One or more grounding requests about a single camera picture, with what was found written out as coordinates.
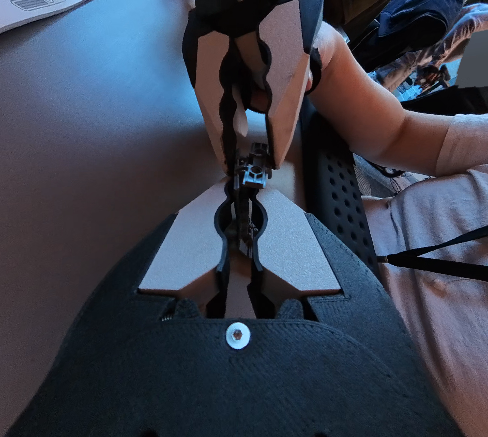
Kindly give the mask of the blue cloth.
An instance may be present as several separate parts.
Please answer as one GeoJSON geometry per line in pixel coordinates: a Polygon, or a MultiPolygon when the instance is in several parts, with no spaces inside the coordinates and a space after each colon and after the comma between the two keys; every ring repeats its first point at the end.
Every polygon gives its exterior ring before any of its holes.
{"type": "Polygon", "coordinates": [[[421,50],[440,41],[465,0],[391,0],[379,16],[380,39],[400,50],[421,50]]]}

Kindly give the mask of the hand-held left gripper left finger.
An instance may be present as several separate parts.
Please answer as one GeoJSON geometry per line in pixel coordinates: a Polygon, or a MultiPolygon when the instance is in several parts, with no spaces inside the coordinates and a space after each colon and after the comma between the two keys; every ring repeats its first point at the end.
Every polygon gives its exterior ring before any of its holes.
{"type": "Polygon", "coordinates": [[[175,298],[213,298],[223,250],[214,218],[226,200],[221,179],[180,209],[140,285],[142,293],[175,298]]]}

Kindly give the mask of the black perforated panel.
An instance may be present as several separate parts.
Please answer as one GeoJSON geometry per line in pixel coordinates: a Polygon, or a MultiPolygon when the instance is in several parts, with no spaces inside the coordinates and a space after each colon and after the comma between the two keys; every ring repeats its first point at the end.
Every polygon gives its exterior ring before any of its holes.
{"type": "Polygon", "coordinates": [[[379,277],[352,152],[308,97],[302,102],[300,127],[307,212],[379,277]]]}

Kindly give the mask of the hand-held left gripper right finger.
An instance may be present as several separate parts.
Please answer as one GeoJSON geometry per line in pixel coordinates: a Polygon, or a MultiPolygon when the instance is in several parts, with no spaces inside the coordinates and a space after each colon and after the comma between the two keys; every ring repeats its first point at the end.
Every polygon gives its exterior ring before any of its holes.
{"type": "Polygon", "coordinates": [[[261,292],[274,304],[288,299],[338,294],[341,287],[305,212],[278,190],[257,194],[265,226],[257,238],[263,269],[261,292]]]}

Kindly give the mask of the small black track link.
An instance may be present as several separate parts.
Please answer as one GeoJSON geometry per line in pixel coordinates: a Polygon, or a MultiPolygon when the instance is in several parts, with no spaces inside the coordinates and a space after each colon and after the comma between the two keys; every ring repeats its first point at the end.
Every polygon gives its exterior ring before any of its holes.
{"type": "Polygon", "coordinates": [[[266,187],[267,180],[271,177],[267,154],[268,145],[262,142],[253,142],[247,156],[237,153],[234,191],[241,188],[264,189],[266,187]]]}

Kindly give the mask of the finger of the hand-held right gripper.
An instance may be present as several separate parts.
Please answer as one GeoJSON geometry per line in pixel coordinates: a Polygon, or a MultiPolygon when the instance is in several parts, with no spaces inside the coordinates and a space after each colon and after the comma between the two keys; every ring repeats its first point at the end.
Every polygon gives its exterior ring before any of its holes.
{"type": "Polygon", "coordinates": [[[233,118],[237,106],[232,87],[224,89],[220,81],[221,65],[229,51],[229,40],[227,35],[217,31],[198,38],[194,91],[217,160],[223,171],[233,176],[236,153],[233,118]]]}
{"type": "Polygon", "coordinates": [[[260,40],[271,53],[265,77],[271,91],[267,113],[274,169],[279,169],[296,129],[308,82],[309,54],[303,50],[299,0],[276,6],[259,25],[260,40]]]}

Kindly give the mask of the grey desk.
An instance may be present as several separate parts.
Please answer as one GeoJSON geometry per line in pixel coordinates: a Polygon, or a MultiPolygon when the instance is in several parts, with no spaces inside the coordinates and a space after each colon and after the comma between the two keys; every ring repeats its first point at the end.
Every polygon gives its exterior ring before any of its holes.
{"type": "Polygon", "coordinates": [[[223,177],[181,55],[194,0],[1,35],[1,436],[111,268],[223,177]]]}

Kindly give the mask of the person's right forearm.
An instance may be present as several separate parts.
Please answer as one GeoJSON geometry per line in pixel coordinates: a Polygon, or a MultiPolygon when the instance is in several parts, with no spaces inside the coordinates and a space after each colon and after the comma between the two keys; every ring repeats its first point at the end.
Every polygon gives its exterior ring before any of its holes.
{"type": "Polygon", "coordinates": [[[314,45],[322,70],[310,100],[350,150],[380,166],[436,176],[453,117],[403,109],[366,74],[340,33],[326,22],[314,45]]]}

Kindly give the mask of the person's right hand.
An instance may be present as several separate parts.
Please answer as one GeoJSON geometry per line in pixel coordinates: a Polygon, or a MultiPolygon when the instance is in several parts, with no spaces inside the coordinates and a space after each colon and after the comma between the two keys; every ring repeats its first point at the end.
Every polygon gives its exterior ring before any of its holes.
{"type": "Polygon", "coordinates": [[[250,90],[251,92],[247,108],[259,114],[266,114],[269,111],[272,102],[269,94],[255,83],[251,84],[250,90]]]}

